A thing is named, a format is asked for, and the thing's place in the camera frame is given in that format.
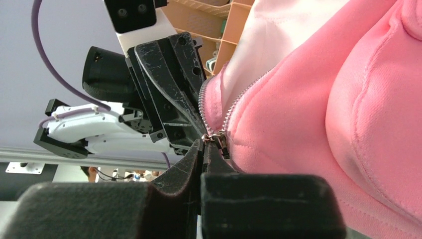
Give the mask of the pink zip-up jacket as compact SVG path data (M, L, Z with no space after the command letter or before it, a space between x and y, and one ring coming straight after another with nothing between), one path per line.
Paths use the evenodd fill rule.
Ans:
M421 1L256 0L199 106L235 169L320 176L351 229L421 238Z

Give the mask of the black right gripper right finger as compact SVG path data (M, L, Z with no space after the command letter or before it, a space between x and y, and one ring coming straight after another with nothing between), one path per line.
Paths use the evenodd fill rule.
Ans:
M344 239L334 192L315 175L242 174L215 143L202 144L202 235L205 239Z

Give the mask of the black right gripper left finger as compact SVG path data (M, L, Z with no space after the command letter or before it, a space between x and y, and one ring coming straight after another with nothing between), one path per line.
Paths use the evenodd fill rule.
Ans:
M26 190L5 239L194 239L204 144L151 182L39 183Z

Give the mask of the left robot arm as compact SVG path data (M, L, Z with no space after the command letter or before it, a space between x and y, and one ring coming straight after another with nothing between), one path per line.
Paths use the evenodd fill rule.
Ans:
M50 100L34 143L69 159L112 150L186 154L205 132L198 108L206 79L202 45L181 32L130 43L123 55L92 47L83 73L90 102Z

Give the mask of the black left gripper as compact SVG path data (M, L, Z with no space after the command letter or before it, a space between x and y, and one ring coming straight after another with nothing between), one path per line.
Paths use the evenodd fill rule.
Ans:
M126 64L147 121L139 131L176 155L185 155L206 131L198 103L206 80L201 46L199 37L181 32L127 51Z

